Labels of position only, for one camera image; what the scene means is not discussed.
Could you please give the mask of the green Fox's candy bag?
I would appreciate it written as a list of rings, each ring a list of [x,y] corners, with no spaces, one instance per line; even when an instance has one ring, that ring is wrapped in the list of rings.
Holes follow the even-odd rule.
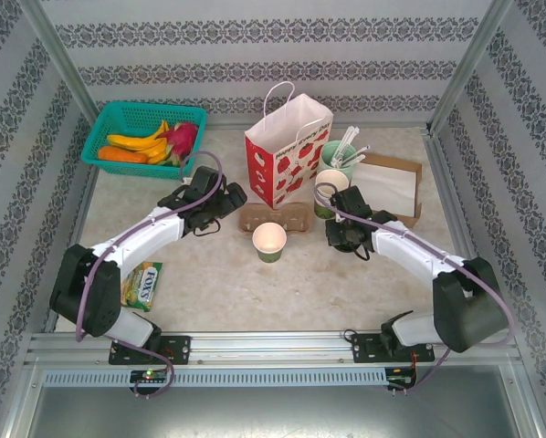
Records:
[[[142,262],[121,281],[121,304],[150,312],[163,264]]]

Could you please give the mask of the white paper bag red print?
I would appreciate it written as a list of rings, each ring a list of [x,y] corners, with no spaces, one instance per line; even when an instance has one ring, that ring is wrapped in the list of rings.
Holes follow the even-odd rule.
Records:
[[[322,103],[292,89],[283,105],[270,111],[245,131],[250,188],[269,207],[277,208],[312,180],[319,169],[323,145],[329,140],[333,113]]]

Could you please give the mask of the pink dragon fruit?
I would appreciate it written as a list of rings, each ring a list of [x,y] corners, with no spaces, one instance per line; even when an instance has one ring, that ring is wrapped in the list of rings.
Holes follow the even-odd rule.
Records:
[[[178,122],[166,132],[158,135],[158,139],[166,140],[167,156],[163,160],[172,166],[179,167],[192,152],[198,127],[192,122]]]

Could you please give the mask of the mint green holder cup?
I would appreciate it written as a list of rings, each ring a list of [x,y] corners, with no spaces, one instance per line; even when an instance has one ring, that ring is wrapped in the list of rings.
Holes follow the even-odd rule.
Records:
[[[321,149],[320,154],[320,164],[319,164],[319,171],[322,172],[324,170],[330,170],[332,169],[331,166],[331,159],[334,155],[334,152],[336,152],[338,146],[340,145],[340,141],[329,141],[326,144],[323,145]],[[347,159],[350,156],[354,155],[356,153],[356,149],[351,146],[351,144],[348,144],[346,146],[346,150],[343,155],[343,159]],[[339,168],[339,171],[344,173],[347,178],[350,180],[352,178],[354,166]]]

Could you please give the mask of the small circuit board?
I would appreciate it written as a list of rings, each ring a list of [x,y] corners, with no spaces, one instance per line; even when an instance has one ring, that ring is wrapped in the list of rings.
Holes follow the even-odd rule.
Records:
[[[416,366],[404,368],[386,368],[386,379],[389,385],[394,388],[412,388],[415,386],[417,373]]]
[[[133,370],[130,375],[130,383],[135,384],[163,384],[167,381],[166,370]]]

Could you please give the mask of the left small circuit board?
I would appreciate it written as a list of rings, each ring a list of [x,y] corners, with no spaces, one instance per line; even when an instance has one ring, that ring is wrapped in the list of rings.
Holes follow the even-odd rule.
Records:
[[[167,381],[166,370],[133,370],[130,375],[130,383],[135,384],[163,384]]]

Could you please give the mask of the aluminium frame post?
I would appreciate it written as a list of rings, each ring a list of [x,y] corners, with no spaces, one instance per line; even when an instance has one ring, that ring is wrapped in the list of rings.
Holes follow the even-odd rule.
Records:
[[[456,71],[446,86],[434,113],[426,124],[425,134],[433,136],[441,131],[448,114],[454,108],[473,71],[482,58],[490,39],[496,33],[513,0],[491,0],[478,29],[475,31]]]
[[[24,15],[48,52],[58,73],[66,82],[82,114],[91,126],[97,120],[100,110],[91,97],[78,68],[72,61],[55,26],[48,18],[41,0],[17,0]]]

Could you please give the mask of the green paper cup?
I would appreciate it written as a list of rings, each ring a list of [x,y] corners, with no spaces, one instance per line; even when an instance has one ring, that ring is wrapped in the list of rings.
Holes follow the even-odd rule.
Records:
[[[257,256],[265,263],[277,262],[281,258],[286,243],[286,231],[276,223],[261,224],[252,235],[252,244],[257,251]]]

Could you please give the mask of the right small circuit board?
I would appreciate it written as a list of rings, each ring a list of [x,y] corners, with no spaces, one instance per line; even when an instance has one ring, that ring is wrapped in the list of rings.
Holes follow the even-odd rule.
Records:
[[[386,379],[389,385],[394,388],[412,388],[415,386],[417,373],[416,366],[404,368],[386,368]]]

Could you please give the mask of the orange carrot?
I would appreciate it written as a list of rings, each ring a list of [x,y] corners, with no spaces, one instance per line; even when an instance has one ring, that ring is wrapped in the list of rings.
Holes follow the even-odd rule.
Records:
[[[148,157],[144,153],[127,151],[114,146],[104,146],[98,151],[98,159],[108,162],[145,164]]]

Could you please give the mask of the yellow banana bunch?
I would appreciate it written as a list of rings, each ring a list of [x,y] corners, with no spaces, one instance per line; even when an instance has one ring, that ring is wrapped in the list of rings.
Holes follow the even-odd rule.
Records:
[[[169,124],[163,120],[159,129],[148,137],[137,138],[110,134],[107,136],[107,141],[110,146],[144,154],[148,158],[148,164],[158,164],[168,156],[167,139],[162,137],[162,134],[167,132],[168,129]]]

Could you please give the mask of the brown cardboard napkin box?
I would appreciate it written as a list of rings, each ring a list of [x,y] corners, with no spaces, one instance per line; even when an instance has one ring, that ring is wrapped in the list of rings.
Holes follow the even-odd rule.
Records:
[[[415,184],[415,215],[413,217],[395,215],[401,222],[403,222],[408,228],[413,228],[421,217],[422,205],[419,203],[419,185],[422,181],[423,166],[419,162],[412,162],[400,158],[383,156],[375,153],[367,153],[366,158],[358,164],[374,164],[389,168],[400,169],[409,172],[416,173]]]

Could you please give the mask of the brown cardboard cup carrier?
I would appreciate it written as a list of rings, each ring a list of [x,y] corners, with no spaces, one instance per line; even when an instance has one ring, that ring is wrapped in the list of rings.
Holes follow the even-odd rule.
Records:
[[[313,225],[314,213],[305,203],[288,203],[272,209],[261,203],[247,203],[239,209],[237,228],[252,234],[264,223],[280,225],[288,235],[306,234]]]

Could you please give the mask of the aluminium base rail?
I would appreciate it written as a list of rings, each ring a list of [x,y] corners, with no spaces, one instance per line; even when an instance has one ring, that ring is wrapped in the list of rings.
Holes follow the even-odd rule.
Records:
[[[190,332],[190,368],[305,368],[350,366],[352,346],[339,331]],[[36,334],[23,364],[42,369],[89,369],[108,365],[111,341],[69,332]]]

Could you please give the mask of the teal plastic basket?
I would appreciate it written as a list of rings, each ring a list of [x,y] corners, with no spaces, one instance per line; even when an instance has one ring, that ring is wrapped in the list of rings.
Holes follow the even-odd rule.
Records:
[[[110,134],[146,137],[160,127],[160,123],[192,122],[198,133],[193,151],[199,151],[207,122],[207,112],[200,107],[178,106],[148,102],[112,101],[95,121],[83,147],[81,159],[105,172],[160,179],[178,179],[192,174],[195,158],[183,168],[126,162],[110,162],[98,158],[99,149],[107,144]]]

